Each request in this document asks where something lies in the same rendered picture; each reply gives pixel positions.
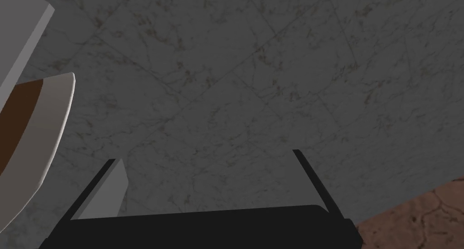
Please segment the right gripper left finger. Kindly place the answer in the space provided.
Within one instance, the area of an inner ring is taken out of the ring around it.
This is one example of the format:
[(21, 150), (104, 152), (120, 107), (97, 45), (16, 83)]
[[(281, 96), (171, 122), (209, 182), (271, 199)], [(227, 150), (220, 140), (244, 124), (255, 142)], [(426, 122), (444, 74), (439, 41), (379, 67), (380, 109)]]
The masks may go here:
[(128, 188), (122, 159), (109, 159), (63, 216), (63, 220), (116, 217)]

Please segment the white flat block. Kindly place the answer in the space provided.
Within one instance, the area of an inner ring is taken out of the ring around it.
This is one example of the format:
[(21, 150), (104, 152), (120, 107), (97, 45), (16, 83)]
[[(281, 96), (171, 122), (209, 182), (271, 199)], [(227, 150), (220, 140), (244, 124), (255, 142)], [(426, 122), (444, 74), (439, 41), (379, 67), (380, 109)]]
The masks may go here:
[(45, 0), (0, 0), (0, 112), (53, 13)]

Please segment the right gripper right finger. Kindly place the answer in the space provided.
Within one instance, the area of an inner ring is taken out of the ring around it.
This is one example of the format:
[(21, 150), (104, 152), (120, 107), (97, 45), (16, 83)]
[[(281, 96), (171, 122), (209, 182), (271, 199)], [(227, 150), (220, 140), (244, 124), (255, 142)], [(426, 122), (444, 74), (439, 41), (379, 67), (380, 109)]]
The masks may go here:
[(321, 179), (318, 177), (314, 169), (311, 167), (310, 163), (308, 162), (302, 151), (299, 149), (293, 149), (292, 151), (298, 159), (299, 163), (301, 164), (302, 168), (304, 169), (306, 175), (308, 176), (318, 195), (322, 199), (327, 211), (336, 216), (337, 218), (344, 219), (342, 212), (336, 205), (328, 190), (323, 185)]

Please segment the white rounded brown-topped fixture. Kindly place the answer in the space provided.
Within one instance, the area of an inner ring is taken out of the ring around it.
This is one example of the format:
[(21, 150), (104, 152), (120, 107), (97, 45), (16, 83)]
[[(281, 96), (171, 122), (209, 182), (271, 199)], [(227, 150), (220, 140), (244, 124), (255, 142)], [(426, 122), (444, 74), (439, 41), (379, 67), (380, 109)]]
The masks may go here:
[(15, 85), (0, 112), (0, 232), (41, 187), (57, 151), (75, 74)]

